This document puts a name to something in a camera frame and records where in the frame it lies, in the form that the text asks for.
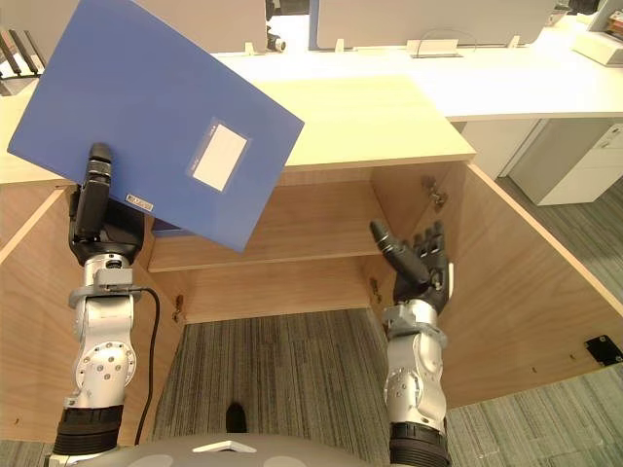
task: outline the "white label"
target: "white label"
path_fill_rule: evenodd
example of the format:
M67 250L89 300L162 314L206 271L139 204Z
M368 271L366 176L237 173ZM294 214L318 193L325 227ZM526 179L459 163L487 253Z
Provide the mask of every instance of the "white label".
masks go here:
M195 167L193 177L222 192L245 144L246 139L219 124Z

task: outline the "white desk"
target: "white desk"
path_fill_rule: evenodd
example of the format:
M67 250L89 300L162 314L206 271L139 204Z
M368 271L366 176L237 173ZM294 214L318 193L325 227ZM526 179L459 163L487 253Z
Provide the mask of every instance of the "white desk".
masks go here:
M219 55L250 81L409 74L451 121L623 117L623 68L571 50L586 25L564 18L531 46L460 49L463 58L410 58L399 49L307 51L308 17L274 17L284 54Z

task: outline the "black cable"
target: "black cable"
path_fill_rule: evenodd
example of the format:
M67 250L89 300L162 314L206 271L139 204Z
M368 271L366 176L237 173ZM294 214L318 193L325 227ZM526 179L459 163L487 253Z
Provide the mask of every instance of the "black cable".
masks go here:
M147 417L147 412L149 411L149 406L152 403L152 395L154 393L154 348L156 346L156 334L158 333L158 324L160 323L160 299L158 298L158 294L156 291L150 287L137 287L130 289L133 291L147 292L153 298L156 303L156 318L154 319L154 330L152 331L152 338L149 344L149 386L147 390L147 400L145 401L145 407L143 408L143 413L140 416L140 421L138 422L138 427L136 428L136 437L134 438L134 445L138 445L140 442L140 435L143 431L143 425L145 424L145 418Z

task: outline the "black shoe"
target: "black shoe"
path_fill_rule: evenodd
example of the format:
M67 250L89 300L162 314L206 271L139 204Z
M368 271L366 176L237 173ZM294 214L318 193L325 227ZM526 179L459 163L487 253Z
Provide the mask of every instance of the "black shoe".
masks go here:
M238 402L233 402L227 408L225 426L227 427L228 433L247 433L246 415L244 414L244 409Z

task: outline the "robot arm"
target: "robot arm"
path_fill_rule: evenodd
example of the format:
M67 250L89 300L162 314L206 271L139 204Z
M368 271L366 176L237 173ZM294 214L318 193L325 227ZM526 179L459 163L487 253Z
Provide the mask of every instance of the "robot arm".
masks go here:
M437 317L452 295L454 270L445 254L443 229L436 224L412 247L378 221L370 228L397 272L395 305L384 313L390 460L396 465L447 466L446 398L441 387L447 338L437 327Z
M108 198L111 172L109 148L94 144L85 183L70 202L69 247L84 267L83 286L69 297L80 351L73 369L75 389L64 400L50 466L117 446L125 386L135 371L129 333L140 293L132 285L130 265L143 243L144 219Z

